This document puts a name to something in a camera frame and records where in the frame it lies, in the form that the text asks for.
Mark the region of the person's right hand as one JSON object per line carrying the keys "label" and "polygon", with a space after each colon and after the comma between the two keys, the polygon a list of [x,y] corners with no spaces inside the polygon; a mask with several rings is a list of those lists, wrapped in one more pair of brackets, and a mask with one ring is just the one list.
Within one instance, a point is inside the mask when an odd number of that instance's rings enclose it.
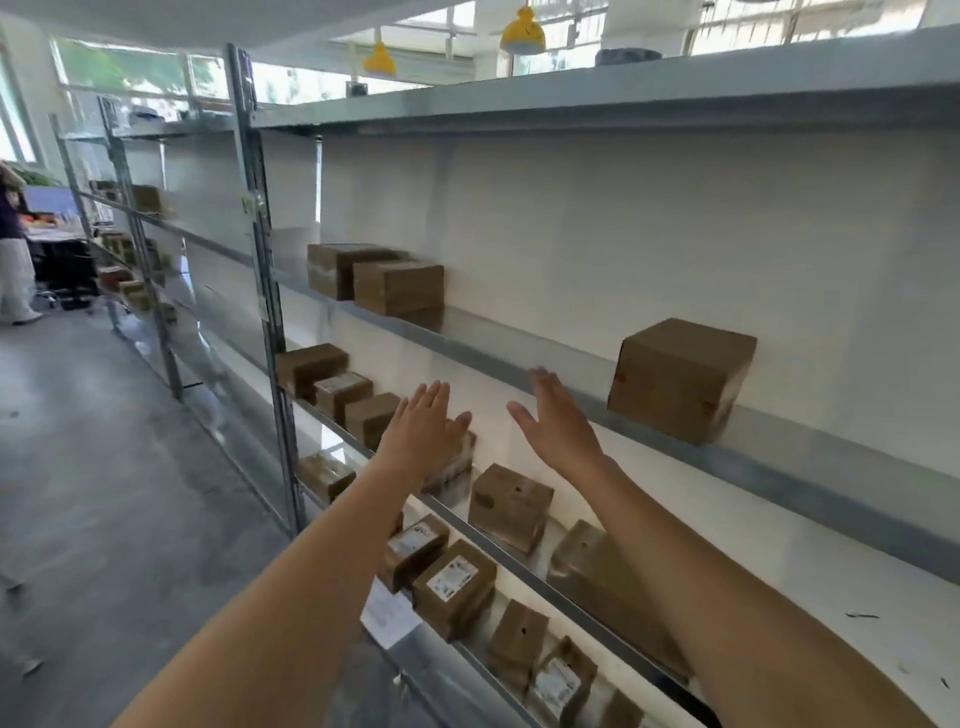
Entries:
{"label": "person's right hand", "polygon": [[539,459],[576,488],[597,480],[607,458],[589,420],[556,373],[530,371],[539,422],[539,444],[529,444]]}

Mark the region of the person's left hand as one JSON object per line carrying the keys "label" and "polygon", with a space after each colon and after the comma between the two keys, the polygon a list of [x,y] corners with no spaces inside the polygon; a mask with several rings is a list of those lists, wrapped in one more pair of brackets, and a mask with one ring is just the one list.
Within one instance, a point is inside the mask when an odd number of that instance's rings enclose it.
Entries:
{"label": "person's left hand", "polygon": [[420,491],[439,455],[450,418],[450,383],[420,384],[396,408],[369,466],[406,495]]}

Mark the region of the person's left forearm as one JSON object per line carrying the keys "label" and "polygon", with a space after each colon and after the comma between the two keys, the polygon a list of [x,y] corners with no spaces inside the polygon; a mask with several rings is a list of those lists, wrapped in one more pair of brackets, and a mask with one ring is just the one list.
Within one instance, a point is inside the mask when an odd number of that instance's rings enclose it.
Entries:
{"label": "person's left forearm", "polygon": [[110,728],[308,728],[361,624],[397,517],[431,469],[379,452]]}

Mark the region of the person's right forearm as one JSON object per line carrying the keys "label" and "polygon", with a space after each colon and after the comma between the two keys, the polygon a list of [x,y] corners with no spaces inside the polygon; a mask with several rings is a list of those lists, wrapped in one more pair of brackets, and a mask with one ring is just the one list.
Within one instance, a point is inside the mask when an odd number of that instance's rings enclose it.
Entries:
{"label": "person's right forearm", "polygon": [[603,454],[565,468],[654,603],[723,728],[936,728],[816,618]]}

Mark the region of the taped cardboard box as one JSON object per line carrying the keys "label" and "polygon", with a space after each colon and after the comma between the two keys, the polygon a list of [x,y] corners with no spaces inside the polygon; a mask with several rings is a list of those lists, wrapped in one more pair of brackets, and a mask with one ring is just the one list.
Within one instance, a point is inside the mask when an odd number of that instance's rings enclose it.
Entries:
{"label": "taped cardboard box", "polygon": [[473,447],[453,447],[449,441],[449,419],[446,420],[443,433],[440,435],[438,454],[442,459],[436,460],[434,467],[419,489],[420,495],[433,494],[447,487],[452,481],[466,475],[474,466],[474,454],[477,436],[473,433]]}

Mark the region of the brown cardboard box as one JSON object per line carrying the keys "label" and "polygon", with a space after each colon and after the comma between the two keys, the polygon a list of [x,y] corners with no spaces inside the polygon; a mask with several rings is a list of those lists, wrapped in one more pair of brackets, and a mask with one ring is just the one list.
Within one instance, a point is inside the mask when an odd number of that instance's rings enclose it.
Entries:
{"label": "brown cardboard box", "polygon": [[405,261],[410,255],[399,249],[362,244],[308,244],[309,287],[335,301],[354,300],[354,265],[366,262]]}
{"label": "brown cardboard box", "polygon": [[543,539],[555,490],[491,464],[473,482],[467,522],[530,556]]}
{"label": "brown cardboard box", "polygon": [[294,470],[301,485],[327,504],[333,503],[356,479],[353,468],[323,452],[300,458]]}
{"label": "brown cardboard box", "polygon": [[618,688],[606,703],[597,728],[642,728],[645,713],[642,708]]}
{"label": "brown cardboard box", "polygon": [[278,385],[289,395],[316,403],[316,383],[348,370],[348,352],[330,343],[280,352],[274,357]]}
{"label": "brown cardboard box", "polygon": [[353,288],[355,304],[381,316],[439,310],[445,305],[446,269],[417,260],[357,263]]}
{"label": "brown cardboard box", "polygon": [[396,394],[382,393],[347,403],[344,429],[364,448],[376,451],[401,402]]}
{"label": "brown cardboard box", "polygon": [[548,623],[547,615],[511,599],[488,642],[487,669],[522,695],[540,660]]}

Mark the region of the white-labelled cardboard box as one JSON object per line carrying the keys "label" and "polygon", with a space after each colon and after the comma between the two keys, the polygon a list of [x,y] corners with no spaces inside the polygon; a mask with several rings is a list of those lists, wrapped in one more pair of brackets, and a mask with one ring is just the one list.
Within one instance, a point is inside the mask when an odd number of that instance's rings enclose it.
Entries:
{"label": "white-labelled cardboard box", "polygon": [[460,640],[494,598],[498,564],[470,541],[450,544],[414,581],[414,612],[446,643]]}
{"label": "white-labelled cardboard box", "polygon": [[437,516],[427,515],[387,541],[376,576],[391,593],[408,589],[437,561],[450,539],[450,528]]}
{"label": "white-labelled cardboard box", "polygon": [[562,637],[534,669],[531,705],[552,728],[573,728],[597,675],[597,663],[571,637]]}
{"label": "white-labelled cardboard box", "polygon": [[373,396],[375,384],[365,376],[345,371],[314,383],[314,407],[340,427],[345,426],[347,405]]}

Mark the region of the large cube cardboard box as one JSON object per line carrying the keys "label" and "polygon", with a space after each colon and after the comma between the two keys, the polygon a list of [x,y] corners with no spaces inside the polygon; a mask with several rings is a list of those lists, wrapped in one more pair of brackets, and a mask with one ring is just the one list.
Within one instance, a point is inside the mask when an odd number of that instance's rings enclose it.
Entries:
{"label": "large cube cardboard box", "polygon": [[606,409],[692,445],[726,425],[753,362],[757,337],[670,318],[620,345]]}

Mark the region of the white paper sheet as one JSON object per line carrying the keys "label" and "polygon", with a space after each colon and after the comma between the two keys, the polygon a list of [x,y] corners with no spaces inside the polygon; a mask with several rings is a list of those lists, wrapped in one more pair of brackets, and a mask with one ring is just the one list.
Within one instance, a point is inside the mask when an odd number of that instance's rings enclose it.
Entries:
{"label": "white paper sheet", "polygon": [[361,613],[361,624],[381,650],[389,651],[423,624],[410,599],[391,592],[377,577]]}

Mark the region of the yellow pendant lamp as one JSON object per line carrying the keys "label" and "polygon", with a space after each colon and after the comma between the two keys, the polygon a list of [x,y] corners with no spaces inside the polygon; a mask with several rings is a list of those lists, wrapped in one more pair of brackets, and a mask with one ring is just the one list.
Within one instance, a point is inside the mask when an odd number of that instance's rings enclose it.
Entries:
{"label": "yellow pendant lamp", "polygon": [[546,53],[546,33],[534,9],[521,6],[515,18],[502,30],[499,49],[512,56],[530,57]]}
{"label": "yellow pendant lamp", "polygon": [[373,44],[368,55],[363,59],[362,67],[366,76],[371,78],[397,78],[398,68],[383,41],[380,26],[373,28]]}

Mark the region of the cluster of small distant boxes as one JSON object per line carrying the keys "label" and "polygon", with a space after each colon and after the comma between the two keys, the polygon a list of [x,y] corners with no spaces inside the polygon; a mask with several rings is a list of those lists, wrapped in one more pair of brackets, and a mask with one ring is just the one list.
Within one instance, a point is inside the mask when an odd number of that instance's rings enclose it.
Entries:
{"label": "cluster of small distant boxes", "polygon": [[[162,213],[162,198],[156,187],[135,184],[131,190],[133,206],[138,212],[153,216]],[[102,268],[98,272],[102,288],[118,294],[130,310],[151,312],[153,306],[139,271],[137,246],[133,235],[114,223],[97,223],[93,229],[95,243],[121,261],[119,266]],[[150,237],[145,239],[144,246],[152,280],[162,286],[165,284],[166,272],[172,269],[172,257]]]}

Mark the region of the grey metal shelving unit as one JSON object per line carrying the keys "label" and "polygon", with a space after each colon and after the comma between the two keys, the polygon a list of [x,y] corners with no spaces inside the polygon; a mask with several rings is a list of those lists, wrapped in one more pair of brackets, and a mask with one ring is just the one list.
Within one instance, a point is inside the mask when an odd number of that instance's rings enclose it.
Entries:
{"label": "grey metal shelving unit", "polygon": [[[554,370],[640,486],[960,728],[960,27],[275,109],[231,54],[274,349],[448,380],[557,541],[592,516],[503,408]],[[326,297],[308,244],[442,265],[443,307]],[[710,443],[606,407],[670,318],[758,340]]]}

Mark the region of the narrow metal shelving unit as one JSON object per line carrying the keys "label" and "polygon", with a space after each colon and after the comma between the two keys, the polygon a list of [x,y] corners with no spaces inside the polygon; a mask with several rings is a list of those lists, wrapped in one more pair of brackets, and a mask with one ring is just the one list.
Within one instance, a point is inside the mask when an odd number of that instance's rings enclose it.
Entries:
{"label": "narrow metal shelving unit", "polygon": [[[196,407],[211,398],[238,411],[242,386],[233,381],[222,352],[231,348],[262,367],[256,337],[258,303],[252,311],[231,285],[257,297],[254,244],[246,233],[234,156],[234,120],[207,114],[169,122],[121,124],[121,108],[97,95],[100,120],[81,130],[64,128],[50,114],[66,176],[90,245],[97,276],[121,261],[94,241],[94,225],[114,223],[132,234],[139,271],[150,296],[149,313],[98,285],[111,327],[148,364],[180,403]],[[133,186],[159,191],[162,213],[137,211]],[[172,258],[161,286],[153,281],[144,241],[153,239]]]}

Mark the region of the cluttered work desk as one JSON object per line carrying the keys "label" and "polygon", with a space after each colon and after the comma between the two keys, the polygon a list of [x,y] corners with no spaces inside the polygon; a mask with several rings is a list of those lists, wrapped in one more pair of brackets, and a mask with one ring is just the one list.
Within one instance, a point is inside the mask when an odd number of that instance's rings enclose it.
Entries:
{"label": "cluttered work desk", "polygon": [[24,230],[35,296],[50,310],[91,314],[100,290],[88,238],[47,223],[25,223]]}

